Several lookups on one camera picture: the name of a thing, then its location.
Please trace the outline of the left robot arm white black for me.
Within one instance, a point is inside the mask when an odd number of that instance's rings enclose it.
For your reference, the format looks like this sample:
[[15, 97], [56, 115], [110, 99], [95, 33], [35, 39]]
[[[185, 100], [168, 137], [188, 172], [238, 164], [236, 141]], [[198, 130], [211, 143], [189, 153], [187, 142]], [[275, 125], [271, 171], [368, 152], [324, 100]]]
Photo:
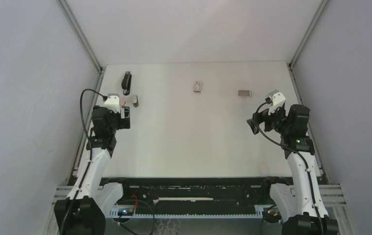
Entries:
[[99, 189], [103, 171], [116, 147], [116, 132], [130, 128], [130, 107], [116, 111], [95, 106], [88, 132], [88, 155], [82, 160], [82, 171], [65, 199], [54, 205], [54, 215], [61, 235], [102, 235], [106, 218], [113, 205], [126, 204], [132, 192], [120, 183]]

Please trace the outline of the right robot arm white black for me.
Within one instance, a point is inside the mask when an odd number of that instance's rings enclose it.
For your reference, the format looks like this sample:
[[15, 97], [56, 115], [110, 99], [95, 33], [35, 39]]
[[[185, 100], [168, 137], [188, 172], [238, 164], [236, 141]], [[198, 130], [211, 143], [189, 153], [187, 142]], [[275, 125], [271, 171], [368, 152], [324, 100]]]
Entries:
[[254, 134], [284, 150], [290, 167], [295, 194], [284, 183], [273, 183], [261, 190], [261, 197], [268, 204], [275, 204], [281, 215], [283, 235], [336, 235], [339, 225], [328, 215], [316, 177], [315, 149], [307, 135], [310, 109], [300, 104], [291, 105], [287, 112], [279, 106], [269, 113], [261, 110], [263, 102], [247, 120]]

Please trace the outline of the pink and white stapler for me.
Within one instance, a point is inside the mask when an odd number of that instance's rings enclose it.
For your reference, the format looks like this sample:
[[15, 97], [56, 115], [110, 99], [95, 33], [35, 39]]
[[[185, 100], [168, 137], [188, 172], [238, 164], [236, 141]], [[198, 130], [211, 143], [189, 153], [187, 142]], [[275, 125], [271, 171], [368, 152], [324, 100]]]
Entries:
[[120, 107], [124, 107], [125, 104], [126, 104], [126, 98], [120, 98], [119, 99], [119, 105], [120, 105]]

